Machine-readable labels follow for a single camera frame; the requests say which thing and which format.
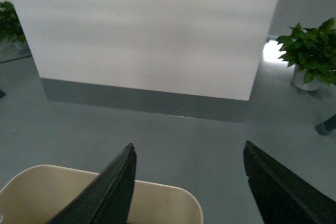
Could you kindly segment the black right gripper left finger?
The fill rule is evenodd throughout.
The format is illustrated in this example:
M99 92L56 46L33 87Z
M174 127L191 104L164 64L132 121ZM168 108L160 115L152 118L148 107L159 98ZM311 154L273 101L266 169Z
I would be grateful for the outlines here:
M128 144L113 161L48 223L127 223L137 157Z

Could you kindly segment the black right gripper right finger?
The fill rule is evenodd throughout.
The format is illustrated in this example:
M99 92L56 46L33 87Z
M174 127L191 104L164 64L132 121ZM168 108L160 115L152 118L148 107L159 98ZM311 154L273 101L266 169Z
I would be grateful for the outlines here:
M335 223L335 201L248 141L243 151L250 190L264 223Z

